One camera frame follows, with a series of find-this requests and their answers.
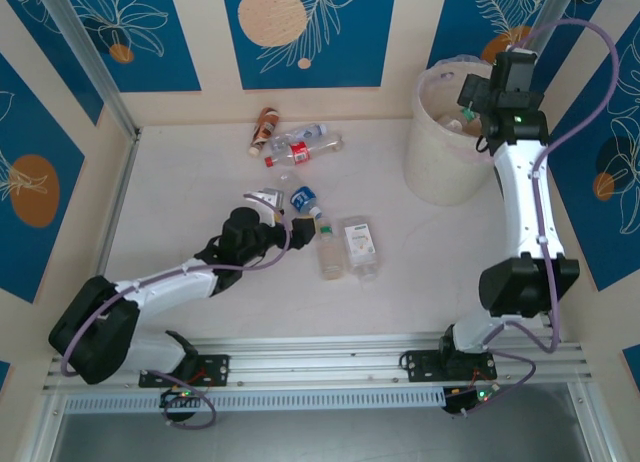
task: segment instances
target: clear plastic bottle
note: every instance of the clear plastic bottle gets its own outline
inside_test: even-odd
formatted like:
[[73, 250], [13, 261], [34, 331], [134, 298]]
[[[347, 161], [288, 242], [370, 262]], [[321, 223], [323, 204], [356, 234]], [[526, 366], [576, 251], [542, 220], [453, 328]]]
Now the clear plastic bottle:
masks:
[[360, 280], [373, 280], [378, 275], [378, 254], [373, 245], [369, 218], [349, 217], [341, 221], [349, 266]]
[[293, 166], [303, 164], [309, 159], [315, 159], [324, 154], [338, 152], [342, 150], [344, 142], [339, 134], [327, 134], [322, 137], [306, 141], [296, 142], [285, 148], [285, 150], [273, 154], [264, 159], [267, 167], [274, 165]]
[[316, 247], [322, 278], [325, 280], [339, 279], [344, 273], [342, 241], [333, 233], [329, 219], [321, 218], [317, 225]]
[[469, 125], [476, 118], [476, 114], [468, 108], [462, 110], [455, 110], [447, 112], [440, 117], [438, 122], [445, 129], [451, 132], [462, 133], [465, 131], [465, 127]]
[[301, 140], [309, 140], [315, 137], [321, 137], [327, 133], [325, 124], [311, 124], [304, 127], [298, 127], [285, 134], [274, 135], [269, 139], [271, 153], [276, 154], [287, 148], [291, 144], [300, 142]]
[[300, 177], [291, 171], [280, 176], [280, 186], [289, 198], [291, 205], [301, 214], [309, 214], [315, 219], [322, 217], [322, 210], [316, 202], [316, 194], [306, 185]]

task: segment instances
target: beige wall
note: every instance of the beige wall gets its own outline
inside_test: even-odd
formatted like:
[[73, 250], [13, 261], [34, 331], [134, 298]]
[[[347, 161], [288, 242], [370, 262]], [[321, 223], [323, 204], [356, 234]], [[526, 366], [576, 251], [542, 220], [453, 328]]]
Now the beige wall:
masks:
[[95, 269], [128, 142], [107, 112], [94, 127], [5, 0], [0, 27], [0, 53], [85, 156], [36, 303], [0, 290], [0, 360], [13, 367], [0, 403], [0, 460], [10, 461], [51, 361], [48, 333]]
[[[638, 0], [604, 0], [591, 20], [617, 41], [638, 14], [638, 8]], [[598, 36], [586, 33], [580, 38], [545, 95], [543, 109], [550, 127], [560, 120], [607, 54]], [[588, 103], [595, 108], [598, 102]], [[621, 353], [640, 343], [640, 273], [598, 292], [557, 192], [554, 216], [565, 251], [580, 260], [582, 270], [561, 303], [566, 338], [581, 342], [622, 442], [631, 460], [640, 460], [640, 394]]]
[[409, 117], [408, 94], [427, 66], [443, 2], [395, 0], [380, 88], [245, 92], [224, 0], [174, 0], [202, 92], [124, 94], [124, 100], [143, 126], [249, 122], [266, 105], [287, 120]]

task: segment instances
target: bottle label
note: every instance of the bottle label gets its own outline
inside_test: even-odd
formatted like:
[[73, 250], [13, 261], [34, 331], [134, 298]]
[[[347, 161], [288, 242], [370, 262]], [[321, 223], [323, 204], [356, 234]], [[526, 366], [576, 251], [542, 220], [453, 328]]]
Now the bottle label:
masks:
[[293, 153], [293, 161], [296, 164], [302, 164], [309, 160], [309, 149], [304, 142], [298, 142], [297, 144], [291, 144], [291, 153]]
[[376, 253], [373, 240], [371, 240], [371, 232], [369, 232], [369, 226], [367, 224], [345, 227], [344, 231], [347, 235], [347, 243], [351, 255], [358, 256]]
[[305, 206], [310, 200], [315, 199], [316, 194], [314, 194], [309, 187], [306, 185], [300, 187], [296, 190], [291, 196], [291, 205], [295, 207], [295, 209], [300, 212], [302, 207]]

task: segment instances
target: white bottle cap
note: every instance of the white bottle cap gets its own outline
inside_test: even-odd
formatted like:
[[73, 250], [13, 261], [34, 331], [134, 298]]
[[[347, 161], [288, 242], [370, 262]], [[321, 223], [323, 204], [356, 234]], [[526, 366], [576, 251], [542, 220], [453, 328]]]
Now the white bottle cap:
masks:
[[315, 205], [314, 207], [311, 208], [311, 210], [309, 211], [309, 215], [311, 217], [313, 217], [314, 219], [319, 219], [320, 217], [322, 217], [322, 210], [320, 210], [320, 207], [318, 207], [317, 205]]

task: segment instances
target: white bucket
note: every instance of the white bucket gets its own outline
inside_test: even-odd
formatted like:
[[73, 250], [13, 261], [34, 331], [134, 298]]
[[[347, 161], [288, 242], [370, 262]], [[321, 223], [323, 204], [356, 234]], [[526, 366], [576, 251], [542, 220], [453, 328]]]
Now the white bucket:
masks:
[[451, 132], [436, 122], [445, 113], [461, 109], [457, 100], [467, 74], [489, 77], [491, 66], [479, 60], [444, 61], [420, 74], [413, 92], [404, 178], [414, 194], [432, 204], [457, 205], [468, 200], [493, 168], [489, 153], [476, 151], [478, 137]]

